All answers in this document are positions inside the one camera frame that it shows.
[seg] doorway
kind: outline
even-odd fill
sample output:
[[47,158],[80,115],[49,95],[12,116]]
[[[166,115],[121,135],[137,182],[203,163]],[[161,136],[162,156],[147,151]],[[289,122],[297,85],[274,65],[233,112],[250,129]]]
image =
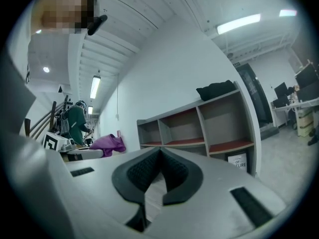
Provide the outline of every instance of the doorway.
[[273,118],[268,105],[268,101],[260,82],[249,64],[236,67],[237,72],[243,79],[248,89],[251,100],[255,107],[259,128],[273,123]]

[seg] black rubber pad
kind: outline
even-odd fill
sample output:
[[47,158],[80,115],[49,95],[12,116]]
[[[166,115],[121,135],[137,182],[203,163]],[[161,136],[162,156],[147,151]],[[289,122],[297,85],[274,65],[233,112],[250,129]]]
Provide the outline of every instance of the black rubber pad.
[[251,222],[259,227],[272,219],[272,215],[244,187],[230,191]]
[[87,167],[87,168],[83,168],[83,169],[80,169],[80,170],[75,170],[75,171],[72,171],[71,174],[73,177],[76,177],[76,176],[80,176],[80,175],[83,175],[83,174],[86,174],[86,173],[90,173],[90,172],[93,172],[94,169],[92,167]]

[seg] white table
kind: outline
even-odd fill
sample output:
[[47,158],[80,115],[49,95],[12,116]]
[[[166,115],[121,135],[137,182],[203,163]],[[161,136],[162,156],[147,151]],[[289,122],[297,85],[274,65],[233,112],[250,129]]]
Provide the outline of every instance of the white table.
[[[273,108],[272,110],[275,112],[275,113],[278,113],[278,112],[285,112],[285,111],[289,111],[290,109],[301,109],[301,108],[308,108],[308,107],[314,107],[314,106],[319,106],[319,98],[316,98],[316,99],[312,99],[312,100],[309,100],[309,101],[304,101],[304,102],[296,102],[296,103],[293,103],[293,104],[290,104],[288,106],[284,106],[284,107],[280,107],[280,108]],[[299,119],[298,119],[298,113],[295,112],[295,115],[296,115],[296,120],[297,120],[297,128],[298,128],[298,136],[300,135],[299,134]],[[275,118],[275,123],[276,123],[276,126],[277,126],[277,116],[274,116]]]

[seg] ceiling light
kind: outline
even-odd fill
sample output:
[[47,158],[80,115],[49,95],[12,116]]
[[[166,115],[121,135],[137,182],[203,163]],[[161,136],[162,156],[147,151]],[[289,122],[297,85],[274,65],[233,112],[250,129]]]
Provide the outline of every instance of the ceiling light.
[[93,107],[92,107],[92,106],[89,106],[89,107],[88,107],[88,114],[92,114],[92,112],[93,112]]
[[94,99],[96,97],[96,92],[98,91],[100,80],[101,80],[101,77],[93,76],[90,98]]
[[240,19],[222,24],[217,27],[217,32],[218,34],[223,34],[235,28],[245,26],[251,23],[259,22],[259,21],[260,21],[260,14],[251,15],[248,17],[240,18]]
[[296,10],[280,10],[279,17],[296,16]]

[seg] white wall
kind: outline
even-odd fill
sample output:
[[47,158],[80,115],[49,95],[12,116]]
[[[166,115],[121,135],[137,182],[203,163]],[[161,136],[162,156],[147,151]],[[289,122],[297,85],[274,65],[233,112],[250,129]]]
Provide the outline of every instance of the white wall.
[[100,128],[99,128],[99,122],[96,122],[95,128],[94,128],[94,132],[93,132],[93,138],[94,140],[99,139],[100,137]]
[[[275,87],[283,82],[286,83],[287,88],[297,84],[295,72],[289,63],[290,57],[291,53],[284,49],[262,55],[254,61],[248,61],[265,92],[270,109],[270,102],[277,99]],[[285,114],[277,113],[277,126],[282,125],[285,121]]]
[[130,70],[119,84],[119,120],[115,90],[101,109],[101,135],[116,135],[120,129],[127,150],[138,150],[137,120],[199,100],[196,88],[231,80],[244,89],[257,129],[256,147],[261,150],[256,113],[242,79],[222,51],[197,28],[174,16],[146,41],[129,65]]

